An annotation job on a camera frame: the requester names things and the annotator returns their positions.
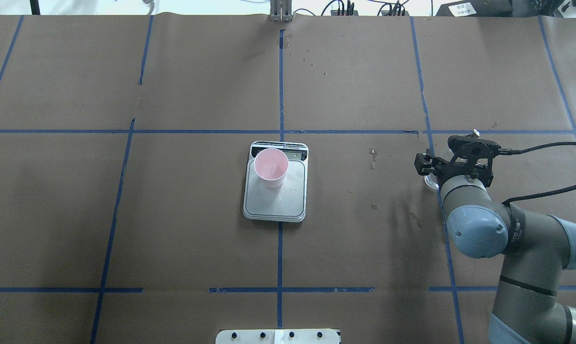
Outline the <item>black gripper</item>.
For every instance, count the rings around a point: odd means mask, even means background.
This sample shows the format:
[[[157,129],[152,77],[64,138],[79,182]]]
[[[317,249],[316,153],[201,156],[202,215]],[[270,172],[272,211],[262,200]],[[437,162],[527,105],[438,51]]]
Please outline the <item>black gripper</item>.
[[[494,179],[493,159],[500,154],[501,146],[491,140],[453,135],[447,140],[453,152],[451,159],[432,154],[430,149],[416,154],[414,167],[421,176],[434,175],[439,187],[456,176],[466,176],[480,181],[485,187]]]

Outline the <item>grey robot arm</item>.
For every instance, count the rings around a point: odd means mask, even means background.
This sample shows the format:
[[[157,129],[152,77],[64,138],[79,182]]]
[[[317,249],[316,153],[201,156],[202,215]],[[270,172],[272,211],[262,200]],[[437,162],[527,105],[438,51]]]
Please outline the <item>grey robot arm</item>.
[[[489,316],[491,344],[576,344],[576,308],[556,302],[563,270],[576,270],[576,224],[550,214],[524,210],[517,201],[576,190],[576,184],[544,193],[493,201],[488,187],[498,155],[519,155],[557,142],[509,150],[474,134],[452,135],[447,160],[428,149],[416,154],[421,176],[434,175],[447,235],[463,255],[504,255]]]

